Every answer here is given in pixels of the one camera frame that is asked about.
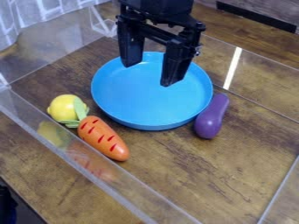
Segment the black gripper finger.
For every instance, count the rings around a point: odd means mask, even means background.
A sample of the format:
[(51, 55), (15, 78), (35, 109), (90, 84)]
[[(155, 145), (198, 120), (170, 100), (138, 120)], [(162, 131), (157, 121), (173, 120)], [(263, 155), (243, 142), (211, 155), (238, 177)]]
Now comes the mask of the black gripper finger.
[(183, 80), (195, 53), (195, 47), (189, 46), (177, 39), (167, 43), (163, 55), (162, 86), (170, 87), (174, 83)]
[(139, 28), (125, 21), (118, 21), (117, 33), (122, 63), (125, 67), (131, 67), (143, 60), (146, 38)]

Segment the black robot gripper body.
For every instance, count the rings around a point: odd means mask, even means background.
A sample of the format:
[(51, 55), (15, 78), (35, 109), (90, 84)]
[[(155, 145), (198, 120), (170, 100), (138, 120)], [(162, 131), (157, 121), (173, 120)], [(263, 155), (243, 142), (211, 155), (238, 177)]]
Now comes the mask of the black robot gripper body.
[(118, 0), (118, 35), (122, 39), (149, 38), (165, 45), (177, 39), (198, 45), (206, 25), (193, 16), (194, 0)]

